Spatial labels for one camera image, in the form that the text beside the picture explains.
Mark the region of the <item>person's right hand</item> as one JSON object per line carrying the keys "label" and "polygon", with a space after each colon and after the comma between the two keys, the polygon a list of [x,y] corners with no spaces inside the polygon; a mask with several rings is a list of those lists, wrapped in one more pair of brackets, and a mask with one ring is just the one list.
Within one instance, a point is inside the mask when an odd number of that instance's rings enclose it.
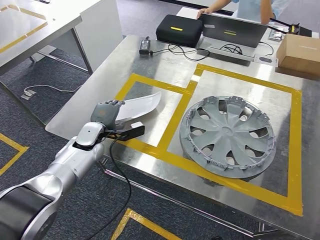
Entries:
{"label": "person's right hand", "polygon": [[199,19],[202,16],[202,14],[211,14],[213,12],[214,11],[211,7],[202,8],[202,9],[198,11],[196,18]]}

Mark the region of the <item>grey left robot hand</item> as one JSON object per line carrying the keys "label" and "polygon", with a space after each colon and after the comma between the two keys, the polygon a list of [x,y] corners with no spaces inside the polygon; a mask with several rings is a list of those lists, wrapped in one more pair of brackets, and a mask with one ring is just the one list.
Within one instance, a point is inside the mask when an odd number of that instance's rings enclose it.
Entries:
{"label": "grey left robot hand", "polygon": [[97,103],[91,116],[91,122],[98,122],[104,125],[108,130],[121,130],[125,128],[125,123],[116,123],[116,118],[124,101],[108,100]]}

